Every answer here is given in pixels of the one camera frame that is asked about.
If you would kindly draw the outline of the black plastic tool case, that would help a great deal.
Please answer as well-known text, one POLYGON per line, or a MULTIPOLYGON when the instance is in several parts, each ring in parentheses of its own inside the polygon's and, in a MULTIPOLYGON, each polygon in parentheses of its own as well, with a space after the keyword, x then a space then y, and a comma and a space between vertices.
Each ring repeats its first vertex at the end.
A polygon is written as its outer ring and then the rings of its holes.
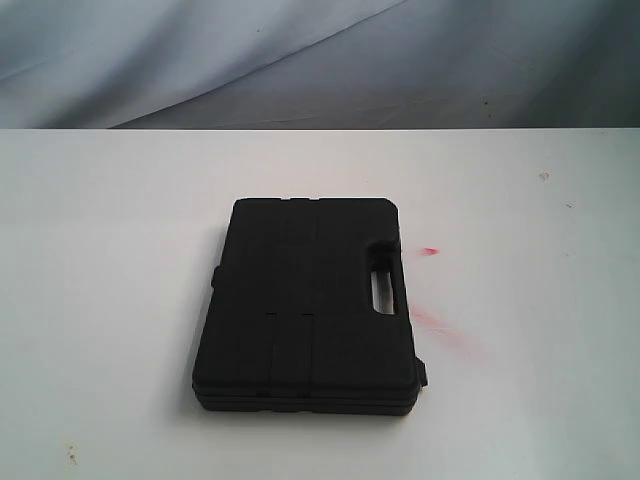
POLYGON ((239 199, 211 287, 207 410, 403 416, 427 383, 388 199, 239 199))

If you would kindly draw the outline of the white backdrop cloth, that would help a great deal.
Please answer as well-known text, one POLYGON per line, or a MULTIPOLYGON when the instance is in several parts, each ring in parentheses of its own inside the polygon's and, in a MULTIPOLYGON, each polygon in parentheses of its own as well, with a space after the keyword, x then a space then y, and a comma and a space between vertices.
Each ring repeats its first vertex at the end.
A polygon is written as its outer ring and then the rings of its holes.
POLYGON ((635 127, 635 1, 5 1, 5 128, 635 127))

